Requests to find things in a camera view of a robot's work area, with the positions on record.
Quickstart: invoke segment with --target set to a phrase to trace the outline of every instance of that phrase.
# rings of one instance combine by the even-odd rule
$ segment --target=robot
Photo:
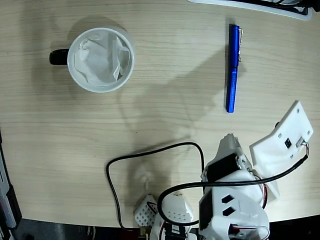
[[[295,101],[269,135],[249,146],[252,164],[238,138],[227,134],[215,158],[204,167],[201,182],[173,186],[158,202],[148,195],[134,218],[141,227],[152,226],[150,240],[196,240],[196,234],[190,233],[194,223],[199,223],[203,240],[267,240],[269,219],[264,208],[280,198],[276,179],[308,158],[313,132],[301,103]],[[295,161],[304,148],[306,155]],[[191,187],[203,187],[198,222],[184,196],[176,193]]]

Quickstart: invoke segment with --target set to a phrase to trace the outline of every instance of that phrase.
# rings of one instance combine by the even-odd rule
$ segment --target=blue pen
[[[237,25],[232,25],[229,37],[229,72],[226,96],[226,111],[228,113],[233,113],[235,111],[236,102],[236,88],[238,66],[240,61],[242,29]]]

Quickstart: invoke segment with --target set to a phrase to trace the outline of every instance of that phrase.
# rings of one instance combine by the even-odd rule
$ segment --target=dark floor
[[[316,224],[320,215],[271,222],[269,240],[319,239]],[[139,230],[122,231],[116,227],[96,227],[95,240],[138,240]],[[13,231],[16,240],[91,240],[87,236],[88,227],[52,222],[22,219],[18,229]]]

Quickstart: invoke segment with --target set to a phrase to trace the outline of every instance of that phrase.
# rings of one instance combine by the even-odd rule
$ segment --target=white mug
[[[106,86],[94,86],[88,83],[87,79],[75,68],[75,53],[79,49],[80,43],[95,33],[107,31],[120,38],[130,51],[129,65],[125,73],[116,81]],[[52,65],[67,65],[73,80],[83,89],[93,93],[109,93],[124,85],[131,76],[135,65],[135,45],[130,35],[123,29],[115,26],[96,27],[81,33],[71,44],[69,49],[54,50],[49,55],[49,62]]]

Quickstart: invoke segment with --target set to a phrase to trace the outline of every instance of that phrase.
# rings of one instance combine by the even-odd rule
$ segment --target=wood grain
[[[224,110],[228,25],[244,30],[234,114]],[[136,65],[119,90],[77,86],[49,53],[83,31],[120,26],[136,44]],[[118,226],[105,176],[111,159],[194,141],[206,162],[221,138],[249,145],[267,135],[294,100],[314,128],[310,158],[278,181],[271,221],[320,214],[320,15],[302,21],[186,0],[4,0],[0,9],[0,127],[10,179],[24,218]],[[123,222],[148,193],[200,179],[192,147],[115,163]],[[200,189],[185,196],[198,212]]]

